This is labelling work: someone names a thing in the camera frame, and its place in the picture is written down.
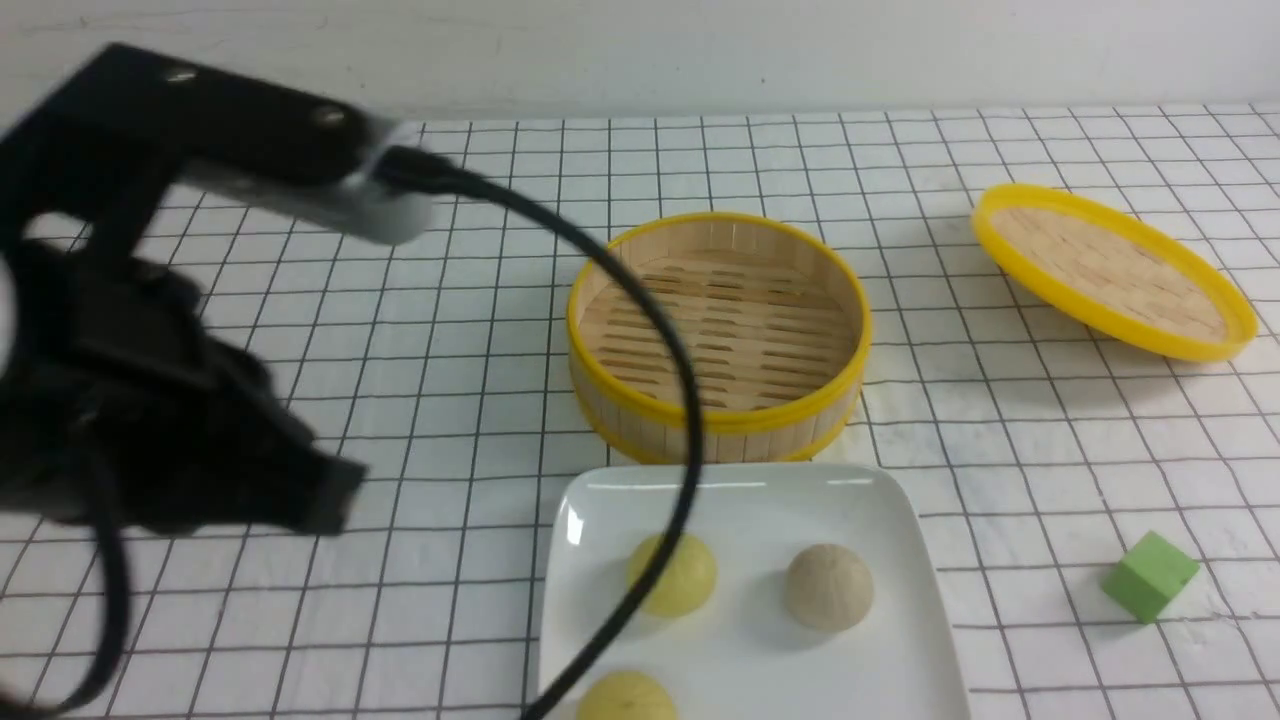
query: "screw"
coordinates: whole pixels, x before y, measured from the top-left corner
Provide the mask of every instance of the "screw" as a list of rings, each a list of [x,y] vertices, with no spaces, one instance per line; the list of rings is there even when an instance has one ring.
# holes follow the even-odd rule
[[[311,114],[311,119],[323,128],[335,128],[347,119],[347,113],[335,105],[321,105]]]
[[[187,68],[178,65],[175,68],[169,68],[164,73],[165,82],[172,82],[174,85],[180,85],[184,82],[191,82],[196,79],[196,68]]]

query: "grid tablecloth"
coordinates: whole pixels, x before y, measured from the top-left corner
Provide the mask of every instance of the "grid tablecloth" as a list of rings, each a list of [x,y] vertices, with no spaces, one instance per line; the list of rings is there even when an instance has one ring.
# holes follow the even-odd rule
[[[922,518],[980,719],[1280,717],[1280,104],[429,123],[421,142],[604,238],[764,214],[865,283],[863,402],[820,459],[890,469]],[[1030,182],[1132,211],[1238,283],[1234,361],[1101,337],[1004,277],[969,229]],[[536,683],[566,483],[625,459],[570,392],[582,260],[495,208],[440,205],[394,250],[178,188],[146,256],[270,361],[323,443],[367,462],[338,539],[134,534],[124,671],[82,715],[513,717]],[[38,228],[69,245],[81,229]],[[1204,570],[1139,628],[1107,566],[1157,530]],[[0,519],[0,678],[78,679],[100,584],[86,536]]]

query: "green cube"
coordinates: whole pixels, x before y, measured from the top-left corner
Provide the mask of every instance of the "green cube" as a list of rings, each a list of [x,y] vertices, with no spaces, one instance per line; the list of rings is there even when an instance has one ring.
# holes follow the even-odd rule
[[[1199,570],[1199,565],[1155,532],[1142,536],[1102,580],[1102,592],[1142,624],[1156,616]]]

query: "square plate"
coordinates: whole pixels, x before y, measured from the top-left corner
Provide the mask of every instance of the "square plate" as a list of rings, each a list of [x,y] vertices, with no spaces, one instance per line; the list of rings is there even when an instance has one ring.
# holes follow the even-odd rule
[[[666,525],[682,473],[607,468],[564,491],[547,570],[539,688],[622,597],[627,559]],[[673,621],[637,615],[559,717],[572,717],[586,688],[616,670],[652,675],[690,720],[970,717],[924,537],[891,475],[813,462],[710,465],[698,497],[689,530],[716,556],[716,592]],[[804,628],[782,602],[791,559],[824,542],[859,553],[876,584],[870,614],[836,635]]]

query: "bamboo steamer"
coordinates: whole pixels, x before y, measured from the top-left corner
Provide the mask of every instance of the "bamboo steamer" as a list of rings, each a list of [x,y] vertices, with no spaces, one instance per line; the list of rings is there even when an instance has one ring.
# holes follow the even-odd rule
[[[666,218],[609,245],[694,357],[708,462],[808,460],[844,429],[872,343],[867,293],[818,240],[732,213]],[[570,375],[584,415],[641,462],[681,462],[671,357],[634,302],[589,263],[568,299]]]

